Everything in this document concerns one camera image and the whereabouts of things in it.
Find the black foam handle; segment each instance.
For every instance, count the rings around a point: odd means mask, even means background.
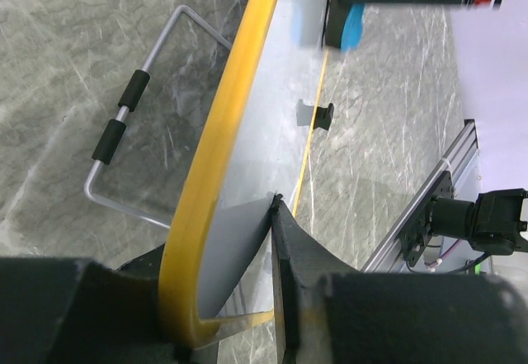
[[[149,83],[150,75],[145,73],[141,69],[136,69],[130,82],[126,85],[126,89],[119,100],[119,106],[127,106],[130,109],[130,112],[134,112],[135,108],[138,106],[139,100]]]
[[[92,159],[100,160],[105,165],[109,165],[125,130],[126,125],[123,122],[110,119],[105,131],[102,132],[96,149],[93,151]]]

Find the gray marble floor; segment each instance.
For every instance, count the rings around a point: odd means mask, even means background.
[[[232,40],[247,0],[0,0],[0,255],[90,256],[116,267],[166,231],[87,201],[108,119],[175,6]],[[96,191],[171,219],[227,52],[186,17]]]
[[[166,232],[89,202],[91,154],[134,69],[185,3],[232,40],[246,0],[0,0],[0,255],[116,267]],[[97,190],[171,216],[226,53],[183,21]],[[332,53],[299,222],[360,267],[462,126],[442,10],[369,8],[361,47]],[[273,324],[220,345],[221,363],[275,362]]]

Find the black bracket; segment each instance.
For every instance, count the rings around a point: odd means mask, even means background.
[[[315,111],[315,121],[313,122],[313,128],[321,128],[323,130],[329,131],[333,119],[333,110],[334,106],[332,103],[328,104],[328,107],[326,108],[318,106],[317,110]]]
[[[416,265],[432,238],[431,214],[433,199],[452,199],[454,191],[451,174],[443,172],[432,184],[427,194],[416,207],[416,210],[403,225],[398,237],[402,245],[403,259],[408,262],[410,267]]]
[[[86,258],[0,258],[0,362],[215,364],[158,323],[163,246],[118,271]]]

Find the curved plastic sheet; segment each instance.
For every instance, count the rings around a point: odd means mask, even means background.
[[[272,317],[266,213],[276,193],[292,209],[298,197],[326,5],[249,0],[163,254],[160,317],[174,340],[201,347]]]

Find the yellow edge trim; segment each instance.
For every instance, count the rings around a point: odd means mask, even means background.
[[[317,96],[315,97],[315,104],[313,106],[312,124],[310,126],[313,126],[315,123],[315,113],[317,111],[319,100],[321,98],[321,91],[323,90],[324,73],[327,70],[327,61],[328,61],[328,50],[324,54],[323,68],[321,69],[321,77],[319,78]],[[294,209],[291,211],[291,214],[294,217],[297,215],[297,209],[299,208],[300,190],[303,186],[304,172],[306,170],[306,163],[308,163],[308,155],[310,151],[310,145],[312,144],[312,133],[313,132],[314,132],[314,129],[310,129],[310,132],[308,133],[308,140],[306,141],[306,150],[304,151],[303,165],[300,168],[299,183],[297,184],[297,193],[295,193]]]
[[[198,317],[201,256],[276,1],[247,3],[163,251],[159,318],[173,341],[190,347],[210,342],[219,327]]]

